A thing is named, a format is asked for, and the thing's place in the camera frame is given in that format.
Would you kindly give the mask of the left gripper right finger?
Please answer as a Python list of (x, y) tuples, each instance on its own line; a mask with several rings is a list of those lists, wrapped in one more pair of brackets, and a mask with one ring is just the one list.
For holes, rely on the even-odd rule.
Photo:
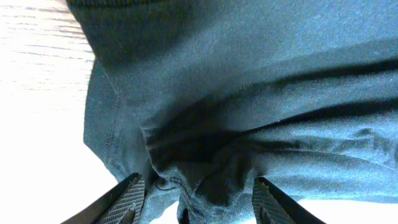
[(264, 177), (254, 180), (252, 207), (257, 224), (325, 224)]

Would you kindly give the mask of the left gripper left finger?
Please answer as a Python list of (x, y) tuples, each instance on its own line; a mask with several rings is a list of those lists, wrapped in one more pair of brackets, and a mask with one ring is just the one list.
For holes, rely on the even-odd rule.
[(145, 182), (132, 173), (91, 205), (62, 224), (137, 224), (145, 198)]

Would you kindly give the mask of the black t-shirt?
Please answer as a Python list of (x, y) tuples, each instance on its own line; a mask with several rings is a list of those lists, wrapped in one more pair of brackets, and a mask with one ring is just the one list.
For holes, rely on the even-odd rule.
[(68, 2), (95, 54), (85, 144), (146, 184), (140, 223), (294, 200), (397, 202), (397, 2)]

